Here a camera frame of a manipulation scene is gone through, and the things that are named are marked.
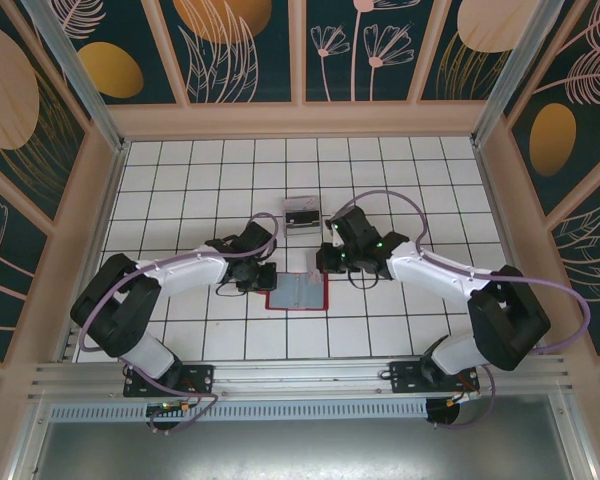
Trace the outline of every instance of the white tile floor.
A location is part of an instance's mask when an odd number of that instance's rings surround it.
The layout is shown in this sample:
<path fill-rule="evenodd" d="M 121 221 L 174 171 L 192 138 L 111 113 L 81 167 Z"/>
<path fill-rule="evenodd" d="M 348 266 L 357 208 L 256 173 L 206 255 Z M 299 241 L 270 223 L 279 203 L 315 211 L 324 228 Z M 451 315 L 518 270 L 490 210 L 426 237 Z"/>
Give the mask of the white tile floor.
<path fill-rule="evenodd" d="M 427 248 L 463 263 L 502 266 L 480 174 L 469 140 L 461 137 L 134 143 L 103 261 L 118 252 L 164 258 L 239 234 L 253 213 L 282 215 L 286 196 L 320 195 L 329 216 L 354 192 L 387 187 L 424 207 L 431 227 Z M 420 232 L 418 217 L 398 199 L 371 196 L 360 206 L 381 234 L 394 229 L 415 238 Z M 281 272 L 306 271 L 321 241 L 318 235 L 280 238 L 272 260 Z M 418 286 L 391 281 L 363 292 L 334 275 L 324 312 L 270 311 L 261 295 L 221 298 L 213 290 L 161 299 L 154 310 L 150 331 L 183 360 L 417 355 L 440 336 L 469 326 L 461 309 Z"/>

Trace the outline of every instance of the metal base plate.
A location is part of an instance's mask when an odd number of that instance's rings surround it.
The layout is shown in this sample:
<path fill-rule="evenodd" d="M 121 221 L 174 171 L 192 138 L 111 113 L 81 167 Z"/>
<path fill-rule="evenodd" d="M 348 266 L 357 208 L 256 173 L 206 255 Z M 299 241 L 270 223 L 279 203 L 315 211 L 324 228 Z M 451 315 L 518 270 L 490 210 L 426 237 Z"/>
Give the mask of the metal base plate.
<path fill-rule="evenodd" d="M 175 390 L 192 393 L 211 393 L 213 386 L 213 365 L 184 365 L 182 378 Z M 173 397 L 151 385 L 132 369 L 127 369 L 122 395 L 128 398 Z"/>
<path fill-rule="evenodd" d="M 393 393 L 440 393 L 466 390 L 467 387 L 460 380 L 460 376 L 466 380 L 476 391 L 480 390 L 478 375 L 475 368 L 468 368 L 458 375 L 447 375 L 442 379 L 439 387 L 431 385 L 420 373 L 420 361 L 391 362 L 387 379 L 391 381 Z"/>

